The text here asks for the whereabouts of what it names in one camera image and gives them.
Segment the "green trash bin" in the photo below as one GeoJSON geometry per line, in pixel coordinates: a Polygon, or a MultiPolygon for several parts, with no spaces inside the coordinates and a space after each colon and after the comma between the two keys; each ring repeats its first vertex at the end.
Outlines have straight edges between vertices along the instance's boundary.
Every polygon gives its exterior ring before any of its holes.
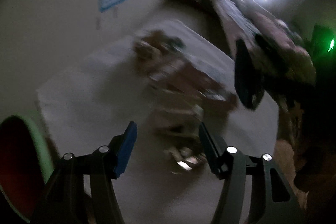
{"type": "Polygon", "coordinates": [[[29,223],[54,170],[35,122],[12,115],[1,122],[1,223],[29,223]]]}

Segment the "bed with patterned bedding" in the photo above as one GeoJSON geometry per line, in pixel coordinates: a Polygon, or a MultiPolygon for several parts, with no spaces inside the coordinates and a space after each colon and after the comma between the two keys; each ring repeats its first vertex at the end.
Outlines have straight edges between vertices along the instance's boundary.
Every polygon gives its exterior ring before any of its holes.
{"type": "Polygon", "coordinates": [[[231,0],[210,0],[222,25],[231,56],[236,60],[237,42],[243,41],[247,57],[257,73],[270,80],[309,85],[315,82],[315,67],[307,51],[294,43],[284,22],[264,11],[249,9],[244,14],[231,0]]]}

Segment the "brown crumpled wrapper pile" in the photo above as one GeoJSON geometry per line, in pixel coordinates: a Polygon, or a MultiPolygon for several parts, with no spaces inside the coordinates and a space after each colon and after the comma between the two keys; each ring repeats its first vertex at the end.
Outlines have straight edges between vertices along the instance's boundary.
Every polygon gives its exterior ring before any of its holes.
{"type": "Polygon", "coordinates": [[[133,42],[137,71],[155,92],[154,131],[198,139],[203,120],[226,117],[238,98],[227,90],[223,71],[185,49],[183,40],[163,30],[153,30],[133,42]]]}

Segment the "small silver wrapper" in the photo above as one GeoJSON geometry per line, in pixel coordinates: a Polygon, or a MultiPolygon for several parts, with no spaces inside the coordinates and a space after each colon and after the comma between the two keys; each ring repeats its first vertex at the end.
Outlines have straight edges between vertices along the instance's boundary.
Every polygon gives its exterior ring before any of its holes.
{"type": "Polygon", "coordinates": [[[175,168],[184,172],[193,172],[203,168],[207,164],[204,153],[196,154],[189,147],[170,147],[164,151],[164,154],[175,168]]]}

